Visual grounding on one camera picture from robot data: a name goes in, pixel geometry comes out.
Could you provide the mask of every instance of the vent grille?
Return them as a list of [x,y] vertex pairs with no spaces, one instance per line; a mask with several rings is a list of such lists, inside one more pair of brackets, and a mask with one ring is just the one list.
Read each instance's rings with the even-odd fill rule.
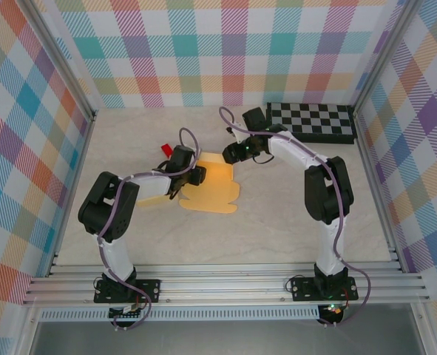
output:
[[[110,321],[108,308],[45,308],[41,322],[103,322]],[[148,321],[217,321],[217,320],[316,320],[318,306],[288,305],[262,307],[159,307],[153,308]],[[127,315],[121,319],[131,321]]]

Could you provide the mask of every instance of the white floor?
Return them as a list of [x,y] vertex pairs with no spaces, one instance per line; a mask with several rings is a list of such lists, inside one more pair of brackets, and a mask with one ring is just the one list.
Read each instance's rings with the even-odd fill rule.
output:
[[[233,107],[235,116],[252,106]],[[102,171],[124,176],[155,168],[165,156],[160,146],[178,143],[178,130],[190,128],[207,152],[222,152],[233,137],[217,107],[102,109],[93,130],[58,265],[99,265],[98,248],[77,220],[77,213]],[[355,195],[345,231],[348,261],[389,260],[387,243],[356,145],[309,144],[317,152],[339,155]],[[252,160],[234,167],[241,185],[233,214],[193,212],[177,200],[137,207],[126,233],[136,264],[307,263],[316,259],[319,229],[304,206],[304,169],[275,159],[261,166]]]

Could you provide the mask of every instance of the red object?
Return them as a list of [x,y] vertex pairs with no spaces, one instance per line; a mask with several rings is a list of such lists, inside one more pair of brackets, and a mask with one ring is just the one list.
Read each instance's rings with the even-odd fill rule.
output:
[[166,155],[167,159],[169,159],[171,157],[171,155],[172,155],[172,148],[171,148],[171,146],[168,145],[168,144],[164,144],[160,148],[162,149],[162,151]]

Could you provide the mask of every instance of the black and white checkerboard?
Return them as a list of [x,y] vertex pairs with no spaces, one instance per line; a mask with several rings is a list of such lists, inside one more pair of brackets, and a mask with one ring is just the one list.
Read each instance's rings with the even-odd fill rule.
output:
[[343,105],[268,103],[267,119],[302,142],[354,144],[351,108]]

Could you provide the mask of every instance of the black mounting plate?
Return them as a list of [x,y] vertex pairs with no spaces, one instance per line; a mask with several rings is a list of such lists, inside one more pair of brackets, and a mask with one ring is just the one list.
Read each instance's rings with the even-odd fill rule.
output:
[[336,290],[331,297],[323,298],[319,290],[315,286],[313,277],[293,277],[290,281],[290,291],[292,292],[292,300],[298,301],[345,301],[346,295],[343,288],[348,293],[349,301],[356,301],[358,297],[358,289],[353,277],[348,277],[340,290]]
[[[143,290],[150,298],[152,303],[159,302],[160,295],[160,280],[139,280],[136,279],[134,287]],[[131,292],[129,298],[121,297],[121,299],[115,300],[114,297],[108,296],[109,293],[102,292],[102,289],[108,288],[108,282],[105,280],[98,280],[96,283],[96,292],[93,297],[94,303],[136,303],[137,297],[139,296],[139,303],[145,303],[146,298],[144,296],[139,295],[137,292]]]

